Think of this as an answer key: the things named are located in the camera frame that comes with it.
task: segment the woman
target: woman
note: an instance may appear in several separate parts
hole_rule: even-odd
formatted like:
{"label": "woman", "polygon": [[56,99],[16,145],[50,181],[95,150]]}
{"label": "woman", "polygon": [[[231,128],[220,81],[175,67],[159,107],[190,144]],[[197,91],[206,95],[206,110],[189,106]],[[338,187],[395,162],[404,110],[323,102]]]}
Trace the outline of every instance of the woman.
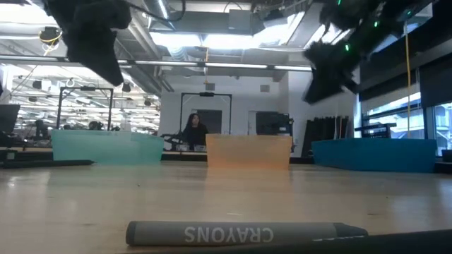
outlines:
{"label": "woman", "polygon": [[209,133],[205,125],[201,123],[199,115],[190,114],[189,120],[183,132],[185,141],[190,145],[190,150],[194,150],[195,145],[206,145],[206,134]]}

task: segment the monitor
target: monitor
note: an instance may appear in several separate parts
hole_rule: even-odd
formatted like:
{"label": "monitor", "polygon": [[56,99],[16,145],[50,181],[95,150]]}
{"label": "monitor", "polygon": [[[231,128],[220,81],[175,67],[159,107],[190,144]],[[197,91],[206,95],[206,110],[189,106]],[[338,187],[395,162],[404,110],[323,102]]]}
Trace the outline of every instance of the monitor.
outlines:
{"label": "monitor", "polygon": [[5,104],[0,105],[0,131],[12,133],[19,114],[20,105]]}
{"label": "monitor", "polygon": [[256,133],[257,135],[277,135],[289,133],[290,118],[288,114],[278,112],[257,112]]}

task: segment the desk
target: desk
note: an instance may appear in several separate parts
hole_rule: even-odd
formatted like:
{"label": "desk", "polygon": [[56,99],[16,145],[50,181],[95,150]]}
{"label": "desk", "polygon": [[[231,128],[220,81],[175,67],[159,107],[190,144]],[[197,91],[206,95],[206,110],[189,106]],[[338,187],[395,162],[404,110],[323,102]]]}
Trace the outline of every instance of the desk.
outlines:
{"label": "desk", "polygon": [[[51,152],[51,147],[25,147],[25,150],[23,147],[12,147],[9,148],[10,150],[16,150],[19,152]],[[0,150],[6,150],[6,147],[0,147]]]}
{"label": "desk", "polygon": [[207,152],[164,151],[162,161],[207,162]]}
{"label": "desk", "polygon": [[206,163],[2,170],[0,253],[137,253],[131,220],[344,222],[370,234],[452,227],[452,179],[440,174],[226,171]]}

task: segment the blue bin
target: blue bin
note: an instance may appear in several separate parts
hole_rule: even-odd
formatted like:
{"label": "blue bin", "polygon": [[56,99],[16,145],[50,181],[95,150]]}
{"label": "blue bin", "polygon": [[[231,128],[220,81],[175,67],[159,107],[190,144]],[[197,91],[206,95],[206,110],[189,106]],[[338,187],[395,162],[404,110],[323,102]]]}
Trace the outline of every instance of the blue bin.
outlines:
{"label": "blue bin", "polygon": [[98,164],[139,165],[160,162],[163,139],[126,131],[53,130],[54,160],[90,159]]}
{"label": "blue bin", "polygon": [[356,171],[432,173],[436,141],[350,138],[312,143],[315,164]]}

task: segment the orange bin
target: orange bin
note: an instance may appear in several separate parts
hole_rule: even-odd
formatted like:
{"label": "orange bin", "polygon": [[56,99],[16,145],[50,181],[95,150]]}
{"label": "orange bin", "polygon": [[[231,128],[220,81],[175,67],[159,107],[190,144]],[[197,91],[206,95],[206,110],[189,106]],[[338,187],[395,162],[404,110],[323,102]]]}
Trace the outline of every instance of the orange bin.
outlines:
{"label": "orange bin", "polygon": [[208,134],[209,168],[289,169],[292,137]]}

